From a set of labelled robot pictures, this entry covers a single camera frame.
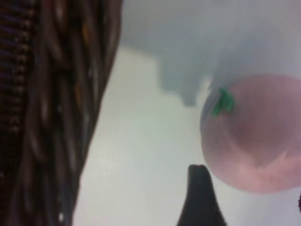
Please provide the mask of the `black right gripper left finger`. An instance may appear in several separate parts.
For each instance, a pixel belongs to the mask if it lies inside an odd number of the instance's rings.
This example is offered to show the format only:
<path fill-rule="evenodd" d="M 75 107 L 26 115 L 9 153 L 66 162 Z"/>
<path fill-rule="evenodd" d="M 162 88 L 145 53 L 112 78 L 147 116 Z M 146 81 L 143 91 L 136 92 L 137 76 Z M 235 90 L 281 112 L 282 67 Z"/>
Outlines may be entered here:
<path fill-rule="evenodd" d="M 179 226 L 226 226 L 210 173 L 204 165 L 188 167 L 188 186 Z"/>

